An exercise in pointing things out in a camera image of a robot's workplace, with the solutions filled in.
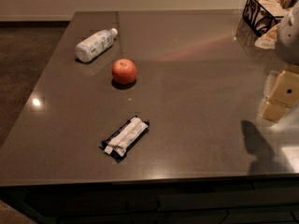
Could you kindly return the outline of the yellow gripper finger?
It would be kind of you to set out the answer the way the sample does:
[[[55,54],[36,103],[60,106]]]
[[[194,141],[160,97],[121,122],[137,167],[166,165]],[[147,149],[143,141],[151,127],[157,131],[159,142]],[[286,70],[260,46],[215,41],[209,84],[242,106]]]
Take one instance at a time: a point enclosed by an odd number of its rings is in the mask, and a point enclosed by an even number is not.
[[[284,69],[279,72],[275,93],[260,106],[262,119],[278,122],[299,101],[299,73]]]
[[[272,70],[264,84],[263,95],[265,98],[271,97],[276,91],[276,83],[278,80],[279,72]]]

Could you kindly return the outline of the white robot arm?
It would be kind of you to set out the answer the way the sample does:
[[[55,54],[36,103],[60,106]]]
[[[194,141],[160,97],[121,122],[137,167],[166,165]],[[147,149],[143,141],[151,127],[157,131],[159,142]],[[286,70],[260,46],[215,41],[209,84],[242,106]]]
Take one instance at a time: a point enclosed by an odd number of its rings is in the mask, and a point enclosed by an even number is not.
[[[259,116],[278,122],[299,101],[299,2],[278,26],[276,55],[288,66],[271,71],[265,82]]]

